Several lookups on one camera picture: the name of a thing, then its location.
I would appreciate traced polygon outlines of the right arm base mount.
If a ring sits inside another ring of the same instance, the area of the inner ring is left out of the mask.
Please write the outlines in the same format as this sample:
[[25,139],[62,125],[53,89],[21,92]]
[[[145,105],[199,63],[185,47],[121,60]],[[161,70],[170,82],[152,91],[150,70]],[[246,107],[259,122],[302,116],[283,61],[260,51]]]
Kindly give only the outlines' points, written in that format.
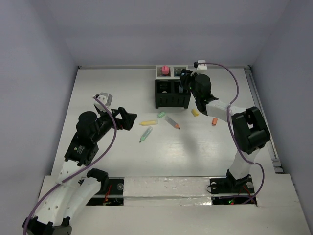
[[235,179],[228,170],[224,177],[211,178],[206,188],[214,205],[257,205],[251,175]]

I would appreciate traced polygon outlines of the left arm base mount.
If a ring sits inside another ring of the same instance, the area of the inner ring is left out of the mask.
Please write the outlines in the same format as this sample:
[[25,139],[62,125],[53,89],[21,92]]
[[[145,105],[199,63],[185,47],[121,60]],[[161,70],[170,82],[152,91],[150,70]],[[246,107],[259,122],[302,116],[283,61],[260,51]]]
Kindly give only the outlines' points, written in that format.
[[123,206],[124,178],[109,178],[106,189],[101,189],[87,203],[87,206]]

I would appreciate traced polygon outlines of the pink bottle of pens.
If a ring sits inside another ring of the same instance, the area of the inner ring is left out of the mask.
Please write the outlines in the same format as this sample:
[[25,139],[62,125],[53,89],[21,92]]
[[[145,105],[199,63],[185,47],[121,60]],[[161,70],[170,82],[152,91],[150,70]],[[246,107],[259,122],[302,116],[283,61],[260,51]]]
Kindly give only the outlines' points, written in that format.
[[161,76],[170,76],[170,68],[167,65],[162,66],[160,71]]

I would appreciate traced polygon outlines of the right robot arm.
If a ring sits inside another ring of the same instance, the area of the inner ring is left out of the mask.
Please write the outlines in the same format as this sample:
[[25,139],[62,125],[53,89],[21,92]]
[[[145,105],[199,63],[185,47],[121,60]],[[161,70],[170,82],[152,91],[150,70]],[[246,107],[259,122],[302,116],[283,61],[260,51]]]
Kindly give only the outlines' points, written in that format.
[[229,102],[220,101],[211,92],[209,76],[183,69],[180,82],[195,99],[197,110],[208,116],[225,121],[230,135],[237,148],[237,153],[231,167],[227,170],[225,186],[231,192],[238,191],[243,186],[243,180],[249,176],[250,168],[257,165],[261,169],[262,180],[259,188],[265,181],[265,171],[255,158],[260,150],[270,140],[270,132],[261,111],[257,107],[240,108],[233,103],[239,96],[239,84],[234,74],[227,69],[236,86],[236,95]]

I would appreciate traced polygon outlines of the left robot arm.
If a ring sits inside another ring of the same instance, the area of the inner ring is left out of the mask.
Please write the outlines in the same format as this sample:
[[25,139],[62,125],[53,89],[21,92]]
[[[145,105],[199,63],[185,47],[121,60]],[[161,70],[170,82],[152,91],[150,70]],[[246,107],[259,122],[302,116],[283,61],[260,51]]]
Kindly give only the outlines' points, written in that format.
[[136,114],[124,108],[97,108],[78,117],[62,169],[55,186],[36,204],[23,223],[25,235],[69,235],[72,224],[88,201],[109,186],[108,173],[92,166],[99,148],[97,143],[113,129],[131,130]]

